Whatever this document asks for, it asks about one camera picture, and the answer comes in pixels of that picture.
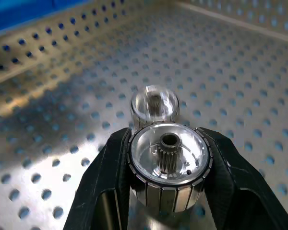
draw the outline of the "blue object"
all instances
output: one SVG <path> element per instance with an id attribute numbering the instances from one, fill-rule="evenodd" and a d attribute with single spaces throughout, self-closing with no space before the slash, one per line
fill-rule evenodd
<path id="1" fill-rule="evenodd" d="M 52 0 L 0 0 L 0 30 L 52 12 Z"/>
<path id="2" fill-rule="evenodd" d="M 54 10 L 61 10 L 61 9 L 66 8 L 66 7 L 75 5 L 77 3 L 88 2 L 89 0 L 52 0 L 52 1 L 53 1 Z"/>

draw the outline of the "metal cylinder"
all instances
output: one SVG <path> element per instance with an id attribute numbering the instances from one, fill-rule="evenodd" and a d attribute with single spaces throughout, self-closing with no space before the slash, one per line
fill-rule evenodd
<path id="1" fill-rule="evenodd" d="M 177 95 L 161 86 L 150 85 L 136 92 L 130 101 L 135 130 L 147 123 L 177 121 L 180 114 Z"/>
<path id="2" fill-rule="evenodd" d="M 161 149 L 173 154 L 165 164 Z M 213 161 L 196 130 L 170 122 L 136 131 L 129 141 L 127 160 L 137 199 L 154 213 L 163 214 L 182 212 L 196 203 Z"/>

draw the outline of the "perforated metal tray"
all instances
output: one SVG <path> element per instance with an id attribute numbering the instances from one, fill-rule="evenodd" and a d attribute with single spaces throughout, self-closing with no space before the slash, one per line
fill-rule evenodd
<path id="1" fill-rule="evenodd" d="M 288 212 L 288 33 L 208 4 L 97 1 L 0 36 L 0 229 L 61 230 L 83 172 L 133 126 L 129 99 L 150 84 L 178 94 L 184 124 L 230 137 Z M 129 218 L 168 229 L 134 197 Z M 215 228 L 204 196 L 191 226 Z"/>

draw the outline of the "gear shaft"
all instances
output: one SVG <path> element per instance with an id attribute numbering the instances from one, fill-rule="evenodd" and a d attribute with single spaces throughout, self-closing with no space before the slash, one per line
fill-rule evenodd
<path id="1" fill-rule="evenodd" d="M 165 133 L 160 137 L 157 148 L 157 165 L 162 173 L 171 174 L 177 169 L 180 160 L 180 138 L 174 133 Z"/>

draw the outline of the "gear teeth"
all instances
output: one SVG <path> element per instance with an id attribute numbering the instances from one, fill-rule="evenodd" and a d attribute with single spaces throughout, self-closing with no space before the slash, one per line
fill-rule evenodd
<path id="1" fill-rule="evenodd" d="M 157 149 L 157 165 L 159 165 L 161 172 L 174 173 L 177 169 L 177 160 L 180 158 L 181 148 L 176 151 L 165 152 L 160 147 Z"/>

